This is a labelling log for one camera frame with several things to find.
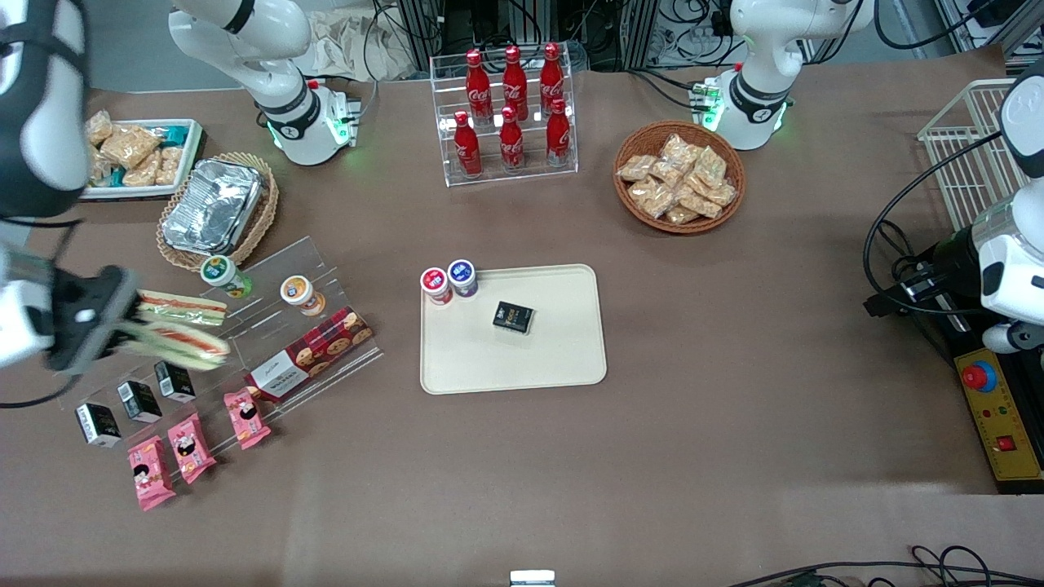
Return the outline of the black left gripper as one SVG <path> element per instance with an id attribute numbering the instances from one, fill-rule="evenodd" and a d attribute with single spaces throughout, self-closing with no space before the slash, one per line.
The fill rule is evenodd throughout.
<path id="1" fill-rule="evenodd" d="M 971 229 L 966 227 L 918 255 L 895 261 L 898 290 L 873 294 L 864 301 L 864 309 L 870 316 L 906 316 L 911 311 L 983 315 L 978 259 Z"/>

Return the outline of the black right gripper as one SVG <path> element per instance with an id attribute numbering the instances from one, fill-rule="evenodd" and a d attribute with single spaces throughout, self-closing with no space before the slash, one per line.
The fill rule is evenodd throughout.
<path id="1" fill-rule="evenodd" d="M 104 265 L 94 277 L 55 271 L 51 307 L 56 345 L 109 342 L 112 353 L 160 356 L 161 348 L 152 331 L 117 329 L 120 323 L 126 329 L 132 324 L 157 322 L 155 312 L 139 306 L 138 287 L 137 275 L 117 265 Z"/>

